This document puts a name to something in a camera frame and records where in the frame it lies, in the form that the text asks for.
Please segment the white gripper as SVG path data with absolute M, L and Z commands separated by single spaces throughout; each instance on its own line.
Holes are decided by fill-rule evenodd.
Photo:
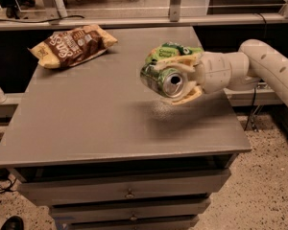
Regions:
M 203 54 L 168 57 L 159 60 L 154 66 L 154 70 L 157 72 L 166 68 L 174 68 L 182 73 L 194 73 L 196 69 L 196 82 L 199 85 L 179 100 L 165 99 L 164 101 L 170 105 L 191 102 L 202 96 L 203 90 L 206 94 L 222 90 L 228 86 L 230 81 L 229 61 L 222 53 L 204 52 Z

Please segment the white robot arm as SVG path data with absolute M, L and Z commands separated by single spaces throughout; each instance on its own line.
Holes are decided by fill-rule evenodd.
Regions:
M 249 39 L 234 53 L 202 52 L 160 60 L 153 89 L 170 104 L 185 104 L 225 88 L 252 89 L 265 81 L 288 107 L 288 58 Z

